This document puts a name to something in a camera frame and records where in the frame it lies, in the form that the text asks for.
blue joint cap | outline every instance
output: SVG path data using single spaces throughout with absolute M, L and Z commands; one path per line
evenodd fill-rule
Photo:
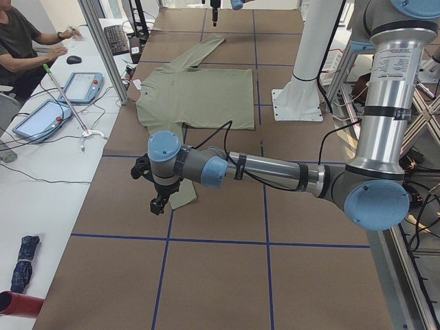
M 210 188 L 220 188 L 228 162 L 218 156 L 209 159 L 201 172 L 200 183 Z
M 242 0 L 231 0 L 231 6 L 233 10 L 240 10 L 243 8 Z
M 167 162 L 178 154 L 181 147 L 173 132 L 160 131 L 148 139 L 148 158 L 153 162 Z
M 352 222 L 365 229 L 387 230 L 402 222 L 409 207 L 409 196 L 401 185 L 373 180 L 350 192 L 344 211 Z
M 355 53 L 369 52 L 375 50 L 375 47 L 370 43 L 361 43 L 359 41 L 350 41 L 350 48 Z
M 440 1 L 438 0 L 391 0 L 393 6 L 403 15 L 414 19 L 438 19 Z

keyboard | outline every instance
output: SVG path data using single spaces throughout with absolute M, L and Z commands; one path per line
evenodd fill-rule
M 104 35 L 109 43 L 113 55 L 125 54 L 130 52 L 125 33 L 121 25 L 112 25 L 104 27 Z

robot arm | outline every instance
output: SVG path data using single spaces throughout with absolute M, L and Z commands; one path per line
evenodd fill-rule
M 148 153 L 132 169 L 135 179 L 143 175 L 155 184 L 158 196 L 151 211 L 163 212 L 183 178 L 218 188 L 224 177 L 251 177 L 329 200 L 369 230 L 389 229 L 402 221 L 409 198 L 401 185 L 400 148 L 421 55 L 439 29 L 440 2 L 357 0 L 355 10 L 353 35 L 358 43 L 370 41 L 376 53 L 356 155 L 345 168 L 313 168 L 218 148 L 199 151 L 162 131 L 150 137 Z

white stand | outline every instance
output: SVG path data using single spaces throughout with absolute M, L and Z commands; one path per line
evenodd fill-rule
M 294 73 L 312 80 L 318 75 L 342 0 L 313 0 L 296 57 Z M 292 75 L 284 89 L 272 90 L 275 120 L 322 121 L 316 81 Z

gray t-shirt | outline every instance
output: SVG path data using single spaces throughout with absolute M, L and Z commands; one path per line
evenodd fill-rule
M 0 23 L 0 55 L 11 54 L 13 58 L 37 57 L 32 40 L 41 33 L 14 7 L 5 11 L 8 24 Z M 20 73 L 14 74 L 0 65 L 0 85 L 14 85 Z

